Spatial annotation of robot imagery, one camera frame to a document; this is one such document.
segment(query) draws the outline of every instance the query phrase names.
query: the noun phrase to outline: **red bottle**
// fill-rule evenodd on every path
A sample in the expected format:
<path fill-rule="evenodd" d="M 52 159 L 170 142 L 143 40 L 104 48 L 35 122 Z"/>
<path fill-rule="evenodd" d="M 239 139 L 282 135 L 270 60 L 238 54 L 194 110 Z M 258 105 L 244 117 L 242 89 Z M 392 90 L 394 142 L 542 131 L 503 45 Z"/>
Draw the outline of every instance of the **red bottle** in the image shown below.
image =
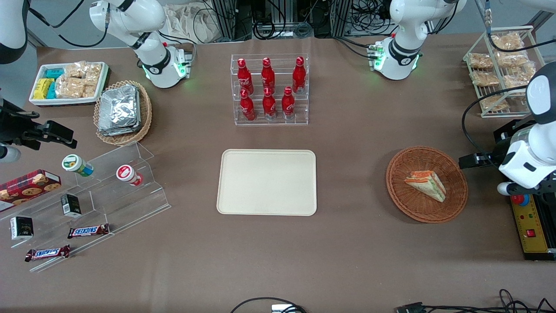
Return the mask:
<path fill-rule="evenodd" d="M 253 79 L 251 79 L 251 72 L 247 69 L 245 65 L 245 60 L 240 58 L 237 60 L 237 65 L 239 67 L 237 71 L 237 79 L 240 81 L 240 86 L 242 89 L 247 90 L 249 95 L 253 94 Z"/>
<path fill-rule="evenodd" d="M 265 119 L 271 121 L 276 119 L 276 100 L 272 97 L 270 88 L 263 89 L 265 97 L 262 98 L 262 108 L 265 110 Z"/>
<path fill-rule="evenodd" d="M 270 59 L 265 57 L 262 59 L 262 87 L 263 88 L 270 88 L 272 94 L 274 94 L 274 83 L 276 80 L 274 79 L 274 70 L 270 66 Z"/>
<path fill-rule="evenodd" d="M 291 95 L 291 87 L 284 88 L 284 96 L 282 97 L 282 113 L 284 119 L 292 120 L 295 117 L 294 113 L 295 99 Z"/>
<path fill-rule="evenodd" d="M 295 94 L 303 94 L 305 92 L 305 76 L 307 72 L 305 71 L 304 66 L 305 60 L 303 57 L 298 56 L 295 59 L 295 69 L 294 69 L 294 83 L 292 85 L 292 89 Z"/>
<path fill-rule="evenodd" d="M 255 108 L 253 107 L 253 100 L 249 98 L 249 94 L 247 94 L 247 90 L 245 89 L 240 91 L 240 96 L 241 112 L 243 112 L 248 121 L 254 121 L 257 118 L 257 114 L 255 113 Z"/>

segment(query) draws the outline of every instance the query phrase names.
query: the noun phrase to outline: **cookie box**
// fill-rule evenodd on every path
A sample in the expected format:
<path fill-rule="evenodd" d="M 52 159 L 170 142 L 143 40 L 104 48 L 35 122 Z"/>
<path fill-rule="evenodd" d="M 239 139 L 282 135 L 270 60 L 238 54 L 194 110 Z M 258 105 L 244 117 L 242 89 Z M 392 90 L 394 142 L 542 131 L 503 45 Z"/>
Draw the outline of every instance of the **cookie box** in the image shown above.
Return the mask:
<path fill-rule="evenodd" d="M 0 184 L 0 212 L 58 189 L 61 185 L 59 176 L 43 169 Z"/>
<path fill-rule="evenodd" d="M 35 88 L 37 88 L 38 80 L 44 78 L 44 73 L 46 72 L 46 70 L 62 69 L 66 65 L 69 65 L 71 63 L 45 64 L 45 65 L 41 65 L 41 67 L 38 69 L 37 77 L 35 78 L 35 82 L 33 84 L 33 89 L 31 89 L 31 94 L 29 95 L 29 102 L 40 107 L 95 104 L 97 99 L 101 96 L 102 90 L 104 90 L 105 88 L 105 84 L 107 82 L 106 77 L 108 76 L 109 68 L 108 68 L 108 64 L 104 62 L 90 62 L 90 63 L 96 63 L 102 65 L 101 75 L 98 79 L 97 88 L 95 91 L 95 95 L 93 97 L 73 98 L 73 99 L 34 99 L 33 91 L 35 90 Z"/>

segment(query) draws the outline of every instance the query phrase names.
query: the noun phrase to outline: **sandwich slice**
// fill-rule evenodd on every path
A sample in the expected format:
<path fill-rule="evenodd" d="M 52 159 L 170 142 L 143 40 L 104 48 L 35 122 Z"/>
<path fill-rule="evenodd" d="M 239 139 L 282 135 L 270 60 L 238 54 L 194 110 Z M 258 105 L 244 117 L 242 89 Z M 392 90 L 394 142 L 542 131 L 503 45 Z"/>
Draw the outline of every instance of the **sandwich slice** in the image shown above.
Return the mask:
<path fill-rule="evenodd" d="M 444 202 L 444 199 L 446 199 L 446 188 L 444 188 L 437 174 L 432 170 L 411 172 L 411 176 L 407 177 L 404 181 L 406 184 L 438 202 Z"/>

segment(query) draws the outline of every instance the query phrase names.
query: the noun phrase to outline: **foil-wrapped food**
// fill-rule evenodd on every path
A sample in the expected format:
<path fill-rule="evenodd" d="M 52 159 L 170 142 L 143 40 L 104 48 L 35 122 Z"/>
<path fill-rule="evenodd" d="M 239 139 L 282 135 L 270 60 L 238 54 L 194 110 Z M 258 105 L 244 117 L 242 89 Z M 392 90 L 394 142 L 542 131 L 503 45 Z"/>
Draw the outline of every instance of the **foil-wrapped food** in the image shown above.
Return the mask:
<path fill-rule="evenodd" d="M 104 136 L 135 133 L 141 129 L 139 90 L 133 85 L 108 89 L 102 93 L 98 131 Z"/>

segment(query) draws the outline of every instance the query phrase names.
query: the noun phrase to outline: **yogurt bottle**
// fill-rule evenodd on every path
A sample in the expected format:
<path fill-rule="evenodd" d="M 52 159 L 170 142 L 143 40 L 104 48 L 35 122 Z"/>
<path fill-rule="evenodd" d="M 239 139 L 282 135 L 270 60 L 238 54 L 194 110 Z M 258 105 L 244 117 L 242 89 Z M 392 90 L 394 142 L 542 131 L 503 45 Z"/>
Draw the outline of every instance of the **yogurt bottle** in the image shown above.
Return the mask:
<path fill-rule="evenodd" d="M 70 154 L 62 160 L 62 167 L 68 172 L 75 172 L 83 177 L 93 173 L 94 167 L 77 154 Z"/>
<path fill-rule="evenodd" d="M 132 186 L 139 186 L 143 182 L 143 175 L 136 173 L 131 165 L 122 165 L 116 171 L 116 177 Z"/>

